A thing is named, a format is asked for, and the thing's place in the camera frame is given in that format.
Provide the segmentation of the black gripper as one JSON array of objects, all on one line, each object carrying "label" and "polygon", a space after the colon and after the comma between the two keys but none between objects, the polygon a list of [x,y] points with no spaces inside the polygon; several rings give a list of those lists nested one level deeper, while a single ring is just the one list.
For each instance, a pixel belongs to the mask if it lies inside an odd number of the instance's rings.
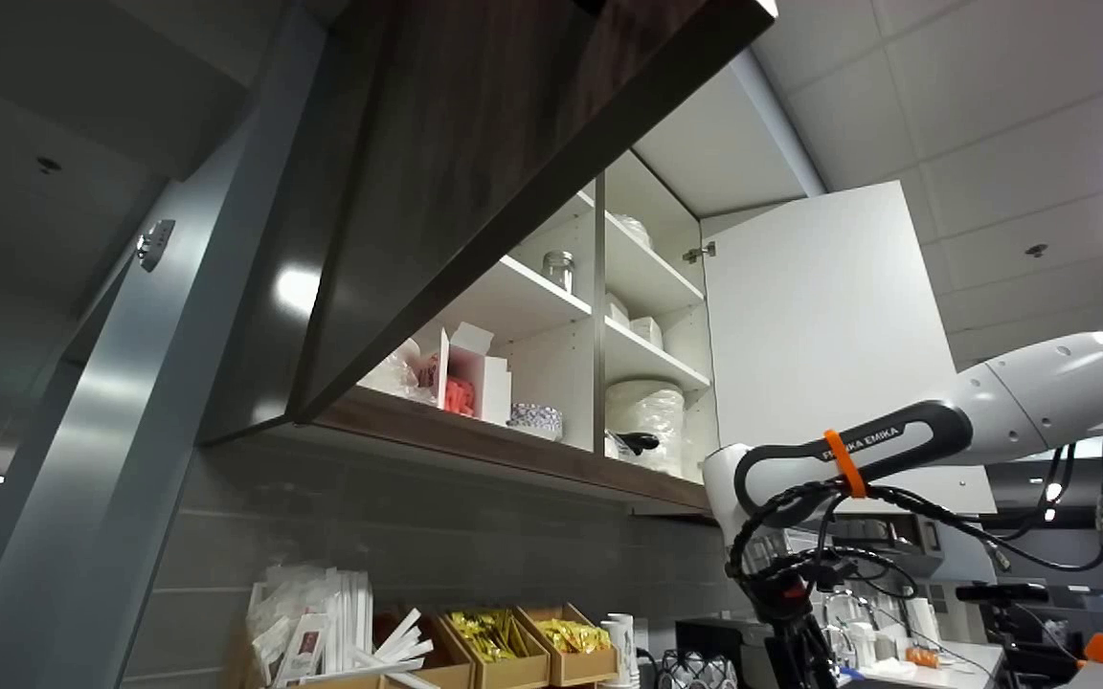
[{"label": "black gripper", "polygon": [[780,689],[835,689],[830,651],[813,616],[813,582],[798,559],[780,559],[749,578],[757,619],[772,632],[770,661]]}]

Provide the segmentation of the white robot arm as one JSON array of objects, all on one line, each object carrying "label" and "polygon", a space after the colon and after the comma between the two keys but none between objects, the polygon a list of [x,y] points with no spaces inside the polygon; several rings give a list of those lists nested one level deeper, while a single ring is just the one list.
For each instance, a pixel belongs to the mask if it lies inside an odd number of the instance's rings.
[{"label": "white robot arm", "polygon": [[959,372],[941,389],[829,430],[806,445],[729,445],[706,463],[707,510],[724,532],[729,578],[772,632],[780,689],[835,689],[813,593],[843,573],[866,549],[785,551],[780,532],[840,501],[877,498],[909,513],[973,532],[966,517],[894,485],[894,473],[938,458],[995,463],[1103,436],[1103,329],[1049,337]]}]

